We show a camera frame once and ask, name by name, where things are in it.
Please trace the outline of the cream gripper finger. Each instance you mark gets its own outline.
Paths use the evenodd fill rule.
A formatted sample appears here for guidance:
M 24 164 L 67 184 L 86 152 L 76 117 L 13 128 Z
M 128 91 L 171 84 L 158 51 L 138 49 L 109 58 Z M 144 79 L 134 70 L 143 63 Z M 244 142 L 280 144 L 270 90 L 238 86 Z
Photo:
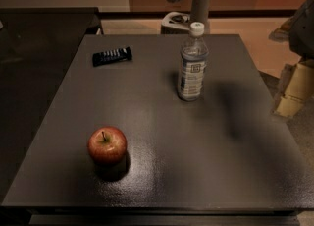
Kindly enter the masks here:
M 314 95 L 314 60 L 302 58 L 294 65 L 285 64 L 275 94 L 273 112 L 292 118 Z

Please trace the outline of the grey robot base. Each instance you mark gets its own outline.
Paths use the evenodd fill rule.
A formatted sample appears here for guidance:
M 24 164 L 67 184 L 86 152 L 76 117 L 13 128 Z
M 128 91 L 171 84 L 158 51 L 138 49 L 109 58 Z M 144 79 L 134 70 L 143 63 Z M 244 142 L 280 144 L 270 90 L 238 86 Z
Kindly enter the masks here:
M 168 13 L 161 22 L 162 34 L 187 34 L 189 32 L 189 14 Z

